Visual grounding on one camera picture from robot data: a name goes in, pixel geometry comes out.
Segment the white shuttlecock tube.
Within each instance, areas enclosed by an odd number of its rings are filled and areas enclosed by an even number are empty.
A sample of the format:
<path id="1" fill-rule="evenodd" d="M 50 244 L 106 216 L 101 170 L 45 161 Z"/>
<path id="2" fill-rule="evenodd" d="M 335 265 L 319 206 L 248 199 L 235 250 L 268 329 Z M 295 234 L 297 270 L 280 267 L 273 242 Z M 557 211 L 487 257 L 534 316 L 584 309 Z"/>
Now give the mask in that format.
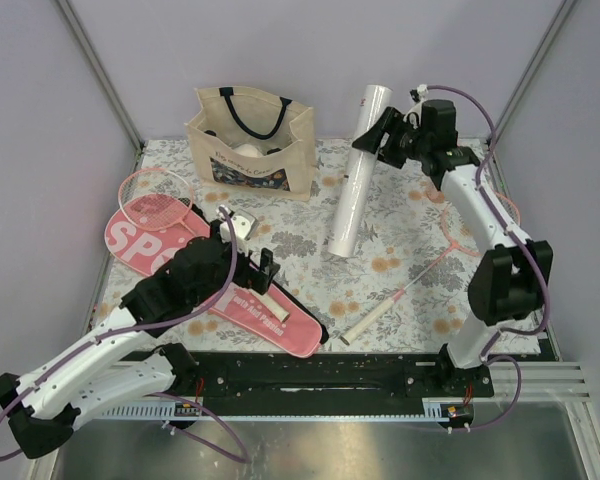
<path id="1" fill-rule="evenodd" d="M 388 87 L 366 86 L 353 139 L 365 134 L 376 123 L 389 106 L 391 95 L 392 90 Z M 353 255 L 375 164 L 373 154 L 350 148 L 327 248 L 333 255 L 343 258 Z"/>

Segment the pink racket cover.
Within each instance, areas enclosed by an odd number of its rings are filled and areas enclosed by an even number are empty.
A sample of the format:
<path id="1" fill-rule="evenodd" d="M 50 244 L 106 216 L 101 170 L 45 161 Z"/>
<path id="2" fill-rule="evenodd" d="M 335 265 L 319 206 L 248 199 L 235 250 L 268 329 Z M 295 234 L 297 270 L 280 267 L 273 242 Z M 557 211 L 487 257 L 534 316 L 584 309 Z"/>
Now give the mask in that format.
<path id="1" fill-rule="evenodd" d="M 194 237 L 210 235 L 209 223 L 194 211 L 187 214 L 185 223 L 185 226 L 177 224 L 149 232 L 133 225 L 122 211 L 117 211 L 105 228 L 105 244 L 117 260 L 148 277 Z M 284 321 L 256 294 L 238 286 L 230 286 L 210 312 L 293 356 L 307 358 L 316 353 L 329 339 L 326 328 L 281 286 L 273 283 L 268 295 L 288 313 Z"/>

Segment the pink badminton racket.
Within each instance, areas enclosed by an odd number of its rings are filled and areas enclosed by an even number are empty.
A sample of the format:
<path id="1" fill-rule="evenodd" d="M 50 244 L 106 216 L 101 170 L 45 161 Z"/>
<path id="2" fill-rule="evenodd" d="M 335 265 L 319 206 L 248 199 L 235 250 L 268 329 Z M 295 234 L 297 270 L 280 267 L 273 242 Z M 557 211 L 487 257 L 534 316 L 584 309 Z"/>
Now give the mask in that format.
<path id="1" fill-rule="evenodd" d="M 109 251 L 138 273 L 155 273 L 192 239 L 210 235 L 211 227 L 194 211 L 193 200 L 191 185 L 172 171 L 133 173 L 119 187 L 119 212 L 105 232 Z"/>
<path id="2" fill-rule="evenodd" d="M 440 215 L 440 228 L 448 242 L 446 249 L 406 285 L 391 296 L 385 298 L 353 327 L 342 334 L 340 340 L 346 346 L 350 346 L 367 328 L 389 312 L 409 288 L 414 286 L 449 254 L 452 252 L 459 252 L 468 255 L 469 257 L 481 256 L 481 253 L 477 248 L 472 248 L 474 241 L 469 239 L 471 233 L 469 232 L 468 226 L 462 220 L 459 210 L 451 204 L 448 204 Z"/>

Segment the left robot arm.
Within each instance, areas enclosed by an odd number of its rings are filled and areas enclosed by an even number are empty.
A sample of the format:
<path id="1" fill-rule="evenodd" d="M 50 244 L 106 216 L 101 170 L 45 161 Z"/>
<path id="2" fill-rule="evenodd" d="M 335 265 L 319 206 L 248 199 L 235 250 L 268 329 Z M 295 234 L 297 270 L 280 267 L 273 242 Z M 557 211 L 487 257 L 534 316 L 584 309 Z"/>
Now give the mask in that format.
<path id="1" fill-rule="evenodd" d="M 254 265 L 234 242 L 217 236 L 191 240 L 61 354 L 27 374 L 0 375 L 0 423 L 8 423 L 18 445 L 12 454 L 36 459 L 59 448 L 86 416 L 78 395 L 88 381 L 136 347 L 209 310 L 232 284 L 267 293 L 279 269 L 267 248 Z"/>

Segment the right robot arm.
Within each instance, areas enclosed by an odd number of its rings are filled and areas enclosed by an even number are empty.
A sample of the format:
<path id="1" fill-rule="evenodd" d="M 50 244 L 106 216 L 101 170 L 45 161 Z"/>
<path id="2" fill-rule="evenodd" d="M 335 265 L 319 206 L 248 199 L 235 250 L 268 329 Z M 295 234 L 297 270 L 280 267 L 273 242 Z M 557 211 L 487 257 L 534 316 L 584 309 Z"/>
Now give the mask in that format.
<path id="1" fill-rule="evenodd" d="M 542 311 L 550 315 L 553 250 L 533 240 L 502 205 L 485 176 L 486 163 L 458 144 L 456 108 L 444 99 L 424 100 L 403 114 L 388 107 L 354 142 L 354 148 L 402 168 L 409 160 L 451 203 L 471 232 L 480 263 L 468 285 L 470 314 L 442 349 L 445 365 L 435 383 L 455 396 L 471 382 L 469 369 L 486 362 L 502 334 L 523 335 L 515 322 Z"/>

